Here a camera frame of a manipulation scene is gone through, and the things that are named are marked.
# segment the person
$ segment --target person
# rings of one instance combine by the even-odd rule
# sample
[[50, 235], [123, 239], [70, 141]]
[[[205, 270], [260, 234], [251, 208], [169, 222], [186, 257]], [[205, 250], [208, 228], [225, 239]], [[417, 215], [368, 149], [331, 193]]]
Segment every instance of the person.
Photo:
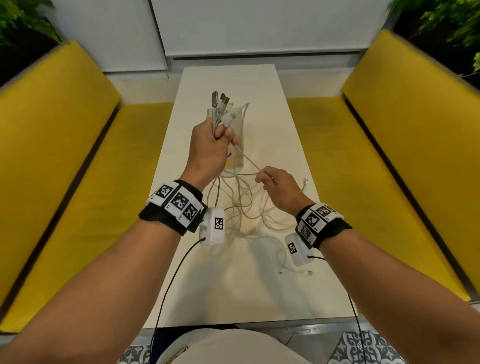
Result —
[[[230, 143], [239, 143], [233, 130], [212, 133], [211, 119], [197, 125], [180, 179], [202, 191], [222, 172]], [[314, 203], [284, 170], [265, 167], [256, 181], [294, 217]], [[115, 363], [150, 314], [179, 241], [168, 226], [138, 220], [0, 351], [0, 364]], [[449, 290], [352, 229], [324, 240], [320, 251], [368, 321], [409, 363], [480, 361], [480, 314]], [[201, 336], [175, 364], [306, 363], [258, 332]]]

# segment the yellow sofa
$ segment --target yellow sofa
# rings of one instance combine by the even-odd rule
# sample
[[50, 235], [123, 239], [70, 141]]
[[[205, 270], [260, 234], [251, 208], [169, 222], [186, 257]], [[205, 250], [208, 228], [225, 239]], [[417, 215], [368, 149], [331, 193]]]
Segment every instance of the yellow sofa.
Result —
[[[288, 100], [320, 198], [470, 300], [465, 285], [480, 288], [479, 94], [387, 31], [343, 93]], [[22, 330], [144, 205], [173, 104], [119, 103], [75, 42], [1, 90], [1, 331]]]

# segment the qr code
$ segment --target qr code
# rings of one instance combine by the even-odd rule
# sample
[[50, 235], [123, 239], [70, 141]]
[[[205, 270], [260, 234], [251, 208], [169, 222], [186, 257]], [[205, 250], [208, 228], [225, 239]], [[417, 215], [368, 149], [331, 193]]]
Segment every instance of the qr code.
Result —
[[188, 203], [188, 199], [182, 195], [181, 193], [177, 193], [175, 197], [172, 199], [172, 205], [175, 206], [179, 210], [183, 210], [185, 205]]
[[303, 226], [301, 228], [300, 234], [302, 234], [305, 239], [309, 240], [312, 232], [310, 231], [309, 228], [307, 228], [306, 226]]
[[290, 243], [287, 246], [288, 246], [288, 250], [290, 250], [290, 254], [295, 254], [297, 252], [297, 248], [295, 248], [294, 243]]
[[328, 206], [321, 206], [315, 210], [321, 217], [326, 217], [332, 213], [332, 210], [328, 209]]
[[305, 222], [309, 224], [312, 228], [316, 225], [316, 223], [320, 220], [314, 213], [311, 213]]
[[223, 230], [223, 219], [222, 218], [215, 218], [215, 230]]
[[168, 194], [170, 192], [172, 192], [173, 188], [170, 187], [170, 186], [167, 186], [166, 184], [164, 184], [162, 187], [160, 187], [160, 189], [155, 193], [157, 196], [160, 196], [160, 197], [167, 197]]
[[183, 216], [185, 216], [189, 221], [192, 221], [197, 212], [198, 210], [195, 208], [195, 206], [189, 204], [183, 212]]

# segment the hand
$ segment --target hand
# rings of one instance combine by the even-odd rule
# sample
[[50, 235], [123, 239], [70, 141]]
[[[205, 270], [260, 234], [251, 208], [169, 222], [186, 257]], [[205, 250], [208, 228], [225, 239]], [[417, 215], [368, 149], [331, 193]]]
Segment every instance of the hand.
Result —
[[274, 205], [293, 217], [297, 217], [304, 207], [315, 203], [305, 196], [293, 176], [286, 170], [265, 167], [257, 174], [255, 182], [263, 183], [264, 190], [268, 192]]
[[212, 133], [213, 120], [209, 118], [193, 128], [190, 141], [190, 154], [185, 171], [180, 179], [188, 182], [199, 191], [222, 173], [227, 163], [230, 143], [240, 144], [233, 129], [219, 126]]

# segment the white table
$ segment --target white table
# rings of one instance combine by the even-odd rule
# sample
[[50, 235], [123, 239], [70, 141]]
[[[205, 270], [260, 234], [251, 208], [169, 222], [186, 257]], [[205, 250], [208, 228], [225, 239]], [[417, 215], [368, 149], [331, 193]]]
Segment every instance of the white table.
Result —
[[[176, 179], [182, 173], [192, 128], [204, 120], [215, 90], [226, 93], [235, 106], [250, 102], [244, 123], [245, 154], [261, 168], [272, 165], [289, 171], [299, 185], [307, 178], [306, 194], [318, 201], [274, 65], [184, 70], [150, 192], [163, 181]], [[255, 172], [245, 160], [242, 173]], [[236, 186], [234, 180], [229, 183]], [[216, 191], [212, 194], [210, 206], [215, 202]], [[231, 199], [223, 191], [218, 206], [231, 206]], [[257, 211], [258, 207], [254, 206], [252, 215]], [[280, 211], [274, 216], [295, 222]], [[242, 230], [256, 224], [243, 220]], [[231, 244], [196, 246], [168, 292], [159, 327], [353, 316], [346, 291], [325, 261], [316, 260], [297, 269], [312, 271], [310, 277], [290, 271], [280, 275], [281, 265], [276, 254], [284, 248], [284, 238], [290, 231], [272, 233], [264, 228], [262, 232], [269, 237], [249, 241], [237, 237]], [[188, 232], [182, 238], [144, 328], [155, 327], [165, 289], [181, 258], [197, 240], [198, 233]], [[289, 256], [286, 264], [295, 269]]]

